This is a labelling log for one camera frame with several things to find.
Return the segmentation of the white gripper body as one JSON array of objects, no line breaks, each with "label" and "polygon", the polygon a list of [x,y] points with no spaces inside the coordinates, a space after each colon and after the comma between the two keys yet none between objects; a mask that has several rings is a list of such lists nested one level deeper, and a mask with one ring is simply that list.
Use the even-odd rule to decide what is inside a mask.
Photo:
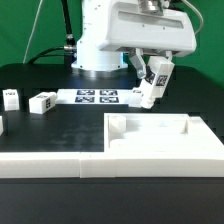
[{"label": "white gripper body", "polygon": [[165,9],[161,16],[144,14],[137,0],[103,0],[96,13],[99,50],[128,52],[140,48],[172,51],[183,57],[196,49],[193,27],[185,12]]}]

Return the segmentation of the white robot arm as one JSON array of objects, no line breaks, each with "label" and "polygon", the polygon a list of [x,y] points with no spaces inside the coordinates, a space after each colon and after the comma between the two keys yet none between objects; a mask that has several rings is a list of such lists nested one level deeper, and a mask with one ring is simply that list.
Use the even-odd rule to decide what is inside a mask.
[{"label": "white robot arm", "polygon": [[196,49],[188,15],[171,9],[169,0],[82,0],[82,25],[72,64],[78,69],[123,69],[127,53],[142,79],[145,55],[184,57]]}]

